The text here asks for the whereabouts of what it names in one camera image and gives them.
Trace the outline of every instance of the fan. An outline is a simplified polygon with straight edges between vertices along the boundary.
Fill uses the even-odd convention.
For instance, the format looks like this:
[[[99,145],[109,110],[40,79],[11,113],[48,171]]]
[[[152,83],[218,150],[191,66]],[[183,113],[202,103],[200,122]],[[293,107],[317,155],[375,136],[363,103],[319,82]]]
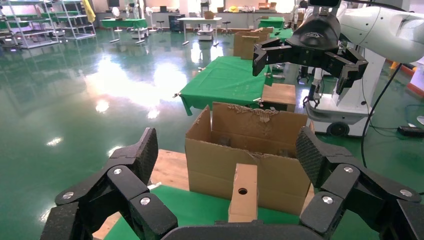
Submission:
[[[146,14],[150,17],[150,24],[151,24],[151,30],[149,30],[149,33],[155,33],[156,29],[153,28],[153,10],[150,7],[146,7]]]
[[[119,17],[119,9],[116,6],[112,7],[112,14],[115,16],[115,19]]]

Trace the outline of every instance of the hole in wooden block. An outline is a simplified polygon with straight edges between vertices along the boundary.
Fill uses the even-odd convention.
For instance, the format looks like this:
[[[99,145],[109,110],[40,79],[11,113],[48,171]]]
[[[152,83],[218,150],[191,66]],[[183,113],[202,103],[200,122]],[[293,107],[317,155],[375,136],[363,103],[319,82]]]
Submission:
[[[247,190],[246,188],[240,188],[240,189],[238,190],[238,193],[239,193],[239,194],[241,194],[241,195],[245,195],[245,194],[247,194],[247,193],[248,193],[248,190]]]

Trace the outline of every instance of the open cardboard box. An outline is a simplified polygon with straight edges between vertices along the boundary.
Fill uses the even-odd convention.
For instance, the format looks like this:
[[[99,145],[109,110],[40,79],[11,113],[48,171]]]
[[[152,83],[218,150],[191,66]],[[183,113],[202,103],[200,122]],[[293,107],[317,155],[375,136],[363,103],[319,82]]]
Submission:
[[[238,31],[234,35],[233,55],[252,60],[254,45],[268,39],[270,39],[269,32]]]
[[[185,135],[190,191],[230,200],[236,164],[257,165],[259,207],[300,215],[311,183],[296,139],[307,119],[215,102],[211,121],[207,106]]]

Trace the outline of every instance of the stool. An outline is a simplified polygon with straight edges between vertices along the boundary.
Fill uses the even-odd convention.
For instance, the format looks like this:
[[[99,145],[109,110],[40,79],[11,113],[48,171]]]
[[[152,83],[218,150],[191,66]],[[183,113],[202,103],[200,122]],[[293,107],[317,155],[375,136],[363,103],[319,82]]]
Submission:
[[[159,32],[159,31],[162,31],[162,33],[164,32],[164,29],[162,28],[162,24],[164,23],[165,21],[156,21],[156,23],[159,23],[160,24],[160,27],[158,27],[157,28],[157,32]]]
[[[228,34],[229,32],[231,32],[231,29],[228,29],[228,24],[230,24],[230,21],[223,21],[223,24],[225,24],[225,29],[222,30],[222,32],[225,31],[225,34]]]

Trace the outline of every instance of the wooden tabletop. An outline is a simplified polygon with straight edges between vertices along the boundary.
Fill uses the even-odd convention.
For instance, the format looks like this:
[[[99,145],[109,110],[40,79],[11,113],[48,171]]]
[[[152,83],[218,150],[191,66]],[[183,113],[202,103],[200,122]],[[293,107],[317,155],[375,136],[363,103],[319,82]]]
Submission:
[[[189,191],[188,175],[187,160],[184,153],[159,149],[156,164],[150,177],[152,183],[161,182],[162,185]],[[313,197],[314,188],[311,185],[303,209],[305,209]],[[121,214],[119,212],[108,217],[101,228],[93,233],[93,237],[103,240],[120,217]]]

